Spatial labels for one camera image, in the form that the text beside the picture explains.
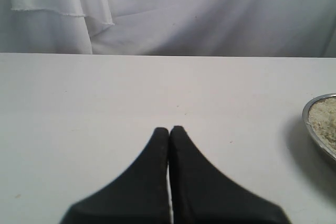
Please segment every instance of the metal bowl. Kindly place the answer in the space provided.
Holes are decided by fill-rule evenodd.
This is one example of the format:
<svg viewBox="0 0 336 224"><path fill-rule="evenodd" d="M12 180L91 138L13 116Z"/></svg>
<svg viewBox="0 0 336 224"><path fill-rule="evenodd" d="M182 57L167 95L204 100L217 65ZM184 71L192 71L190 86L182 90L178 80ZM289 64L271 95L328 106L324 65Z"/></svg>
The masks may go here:
<svg viewBox="0 0 336 224"><path fill-rule="evenodd" d="M336 97L336 93L333 94L325 94L321 95L320 97L316 97L309 101L302 112L302 119L304 121L304 124L311 136L311 138L314 140L315 144L317 145L318 149L321 150L321 152L324 154L324 156L327 157L329 161L336 162L336 153L330 150L323 142L320 140L320 138L315 134L314 129L312 128L311 124L309 123L309 111L310 108L317 102L321 102L325 99Z"/></svg>

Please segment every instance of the white tabletop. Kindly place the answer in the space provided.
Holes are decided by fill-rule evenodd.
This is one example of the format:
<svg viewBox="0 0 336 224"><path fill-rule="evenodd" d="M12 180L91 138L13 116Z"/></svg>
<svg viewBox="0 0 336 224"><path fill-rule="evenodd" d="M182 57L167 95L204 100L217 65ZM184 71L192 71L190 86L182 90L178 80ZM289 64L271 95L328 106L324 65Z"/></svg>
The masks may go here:
<svg viewBox="0 0 336 224"><path fill-rule="evenodd" d="M334 224L336 173L301 111L335 80L336 59L0 54L0 223L58 223L156 126L183 125L293 224Z"/></svg>

